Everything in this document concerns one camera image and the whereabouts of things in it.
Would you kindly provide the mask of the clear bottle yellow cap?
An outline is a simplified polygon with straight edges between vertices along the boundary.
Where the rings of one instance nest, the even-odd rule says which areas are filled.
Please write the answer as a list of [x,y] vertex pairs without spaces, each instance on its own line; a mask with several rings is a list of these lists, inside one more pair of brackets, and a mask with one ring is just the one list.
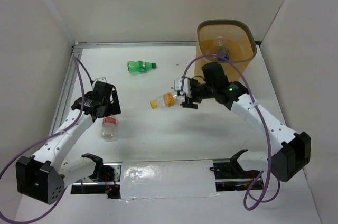
[[150,101],[150,106],[152,109],[171,108],[181,105],[184,101],[185,97],[179,95],[177,92],[167,92],[157,99]]

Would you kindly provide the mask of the clear bottle red label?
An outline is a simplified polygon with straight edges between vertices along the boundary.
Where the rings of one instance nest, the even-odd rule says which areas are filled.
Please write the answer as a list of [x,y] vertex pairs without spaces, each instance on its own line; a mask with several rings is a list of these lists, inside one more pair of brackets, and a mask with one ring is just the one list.
[[117,119],[114,116],[108,116],[102,119],[101,137],[107,141],[117,140]]

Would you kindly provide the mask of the clear bottle orange white label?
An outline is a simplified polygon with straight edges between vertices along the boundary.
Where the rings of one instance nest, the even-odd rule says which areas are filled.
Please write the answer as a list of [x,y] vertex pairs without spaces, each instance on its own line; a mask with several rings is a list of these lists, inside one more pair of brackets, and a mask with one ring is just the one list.
[[205,53],[217,53],[219,50],[222,49],[227,50],[227,39],[222,36],[218,36],[214,39],[208,39],[204,41],[203,47]]

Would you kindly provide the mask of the clear bottle blue label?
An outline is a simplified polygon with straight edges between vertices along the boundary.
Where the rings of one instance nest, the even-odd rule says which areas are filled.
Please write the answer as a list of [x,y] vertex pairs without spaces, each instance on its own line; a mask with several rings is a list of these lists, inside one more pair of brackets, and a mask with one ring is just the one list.
[[220,48],[217,52],[217,59],[218,61],[228,61],[230,58],[230,53],[227,48]]

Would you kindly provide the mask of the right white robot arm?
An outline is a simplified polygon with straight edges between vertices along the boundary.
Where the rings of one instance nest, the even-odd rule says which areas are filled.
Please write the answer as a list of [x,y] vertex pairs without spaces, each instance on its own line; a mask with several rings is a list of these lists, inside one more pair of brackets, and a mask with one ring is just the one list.
[[197,109],[202,100],[214,99],[268,136],[267,168],[281,182],[289,181],[310,162],[311,137],[306,132],[297,133],[279,121],[256,101],[249,87],[229,81],[218,63],[208,63],[202,71],[204,83],[186,76],[175,83],[175,90],[185,98],[182,107]]

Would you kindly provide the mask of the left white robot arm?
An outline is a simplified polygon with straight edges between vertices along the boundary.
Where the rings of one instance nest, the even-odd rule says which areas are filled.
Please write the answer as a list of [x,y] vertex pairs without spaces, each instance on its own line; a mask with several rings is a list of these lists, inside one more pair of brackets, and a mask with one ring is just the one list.
[[82,179],[116,182],[116,169],[101,157],[84,153],[73,161],[65,158],[78,139],[98,118],[121,113],[116,87],[96,81],[91,91],[76,99],[56,136],[30,157],[21,156],[16,164],[16,184],[20,194],[46,204],[61,198],[63,190]]

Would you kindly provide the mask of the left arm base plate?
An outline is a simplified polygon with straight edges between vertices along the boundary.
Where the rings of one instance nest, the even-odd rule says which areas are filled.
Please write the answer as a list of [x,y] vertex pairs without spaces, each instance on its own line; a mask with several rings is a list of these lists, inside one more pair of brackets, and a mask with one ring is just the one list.
[[107,199],[121,199],[120,179],[122,163],[104,163],[98,179],[85,178],[71,185],[71,195],[104,195]]

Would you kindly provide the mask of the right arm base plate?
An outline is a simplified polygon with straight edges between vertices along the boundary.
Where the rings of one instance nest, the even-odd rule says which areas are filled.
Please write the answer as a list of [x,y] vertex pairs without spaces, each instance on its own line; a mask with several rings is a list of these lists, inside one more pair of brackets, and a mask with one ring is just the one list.
[[209,168],[214,173],[217,192],[245,191],[260,173],[258,170],[245,171],[238,158],[248,150],[240,150],[230,159],[214,160]]

